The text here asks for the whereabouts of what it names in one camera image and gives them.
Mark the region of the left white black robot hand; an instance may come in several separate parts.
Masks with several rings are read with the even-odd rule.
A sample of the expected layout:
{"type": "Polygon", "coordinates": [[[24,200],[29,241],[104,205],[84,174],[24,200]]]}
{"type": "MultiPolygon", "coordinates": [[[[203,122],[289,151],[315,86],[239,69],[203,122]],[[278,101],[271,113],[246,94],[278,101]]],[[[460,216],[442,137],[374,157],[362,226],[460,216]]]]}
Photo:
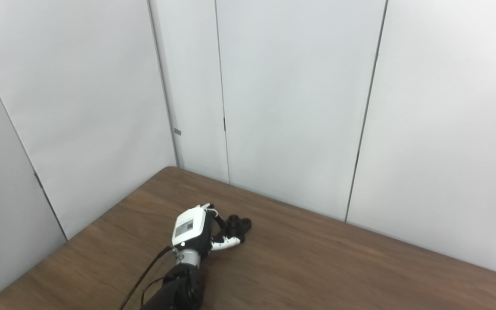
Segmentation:
{"type": "Polygon", "coordinates": [[[206,203],[178,216],[171,243],[177,264],[199,267],[212,251],[240,245],[244,238],[228,234],[226,221],[213,204],[206,203]]]}

